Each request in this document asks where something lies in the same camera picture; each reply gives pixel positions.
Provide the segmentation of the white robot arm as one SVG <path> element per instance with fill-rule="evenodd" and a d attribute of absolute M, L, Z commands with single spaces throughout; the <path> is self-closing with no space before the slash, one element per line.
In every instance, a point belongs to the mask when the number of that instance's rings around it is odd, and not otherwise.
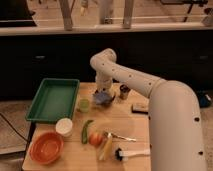
<path fill-rule="evenodd" d="M 201 112 L 188 85 L 137 71 L 116 63 L 107 48 L 90 59 L 98 90 L 113 80 L 149 99 L 149 135 L 152 171 L 207 171 Z"/>

